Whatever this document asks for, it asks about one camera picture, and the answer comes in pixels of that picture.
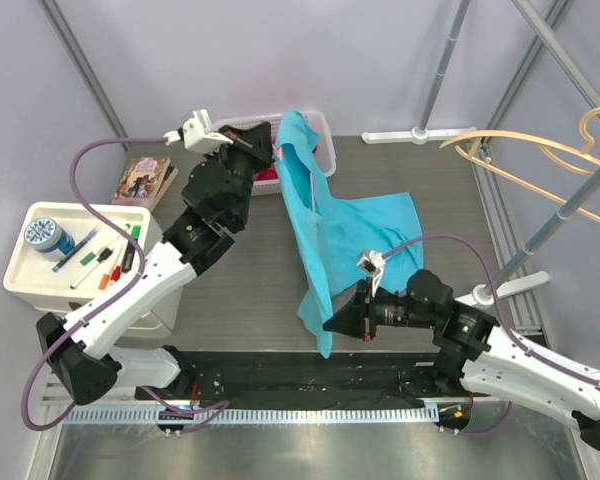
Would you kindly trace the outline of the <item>blue t shirt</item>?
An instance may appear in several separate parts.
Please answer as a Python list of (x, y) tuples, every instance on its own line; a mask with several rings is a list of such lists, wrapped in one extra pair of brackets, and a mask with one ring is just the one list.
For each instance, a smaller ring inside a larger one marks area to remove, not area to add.
[(422, 234), (415, 204), (407, 192), (353, 200), (332, 195), (326, 176), (313, 156), (318, 135), (301, 112), (290, 110), (279, 124), (276, 147), (291, 146), (310, 168), (317, 211), (306, 209), (295, 196), (284, 200), (294, 231), (308, 289), (297, 310), (314, 335), (322, 357), (331, 355), (333, 336), (322, 329), (333, 314), (332, 298), (365, 277), (356, 265), (361, 252), (385, 253)]

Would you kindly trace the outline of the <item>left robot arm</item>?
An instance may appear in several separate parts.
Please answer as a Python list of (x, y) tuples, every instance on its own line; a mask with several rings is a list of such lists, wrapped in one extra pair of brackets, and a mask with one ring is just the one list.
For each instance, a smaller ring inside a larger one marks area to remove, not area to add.
[(142, 315), (231, 248), (247, 224), (254, 177), (274, 160), (267, 121), (210, 131), (190, 119), (158, 140), (180, 142), (204, 157), (181, 192), (183, 213), (149, 252), (138, 252), (136, 270), (66, 316), (47, 313), (36, 323), (46, 363), (78, 406), (114, 388), (147, 387), (173, 399), (191, 391), (195, 369), (175, 347), (136, 350), (115, 344)]

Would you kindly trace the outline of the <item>pink t shirt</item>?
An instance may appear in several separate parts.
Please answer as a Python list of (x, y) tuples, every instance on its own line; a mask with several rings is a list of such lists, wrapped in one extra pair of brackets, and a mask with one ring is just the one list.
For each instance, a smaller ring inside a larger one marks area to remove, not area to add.
[[(280, 158), (283, 158), (285, 154), (297, 154), (297, 152), (291, 146), (282, 145), (277, 147), (276, 152), (279, 154)], [(297, 185), (303, 185), (304, 187), (307, 187), (309, 185), (311, 171), (303, 160), (296, 156), (289, 157), (288, 170), (289, 173), (293, 176), (293, 181)], [(274, 164), (254, 175), (254, 180), (256, 182), (276, 180), (278, 178), (279, 175)]]

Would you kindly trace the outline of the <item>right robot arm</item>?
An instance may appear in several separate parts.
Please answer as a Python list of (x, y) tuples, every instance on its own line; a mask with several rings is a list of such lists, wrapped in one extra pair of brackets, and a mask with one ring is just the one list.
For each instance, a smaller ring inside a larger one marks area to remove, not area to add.
[(455, 300), (452, 289), (432, 272), (417, 271), (404, 295), (359, 281), (352, 299), (323, 328), (370, 341), (380, 326), (432, 332), (439, 353), (431, 380), (440, 393), (463, 389), (521, 405), (575, 430), (600, 452), (600, 370), (513, 333), (487, 312)]

